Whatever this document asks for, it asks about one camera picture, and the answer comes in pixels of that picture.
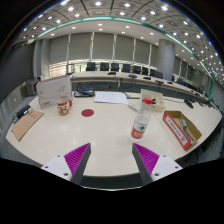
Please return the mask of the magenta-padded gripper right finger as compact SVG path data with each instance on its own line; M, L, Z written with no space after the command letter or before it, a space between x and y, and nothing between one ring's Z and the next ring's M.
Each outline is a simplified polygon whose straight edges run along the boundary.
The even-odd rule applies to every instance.
M147 185L182 169L168 155L158 155L144 146L134 143L135 158L143 185Z

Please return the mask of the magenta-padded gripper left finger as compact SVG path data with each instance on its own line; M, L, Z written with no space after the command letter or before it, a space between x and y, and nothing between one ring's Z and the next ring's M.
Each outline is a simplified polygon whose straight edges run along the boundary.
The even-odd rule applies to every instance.
M79 185L91 154L91 144L84 144L65 155L57 155L42 169Z

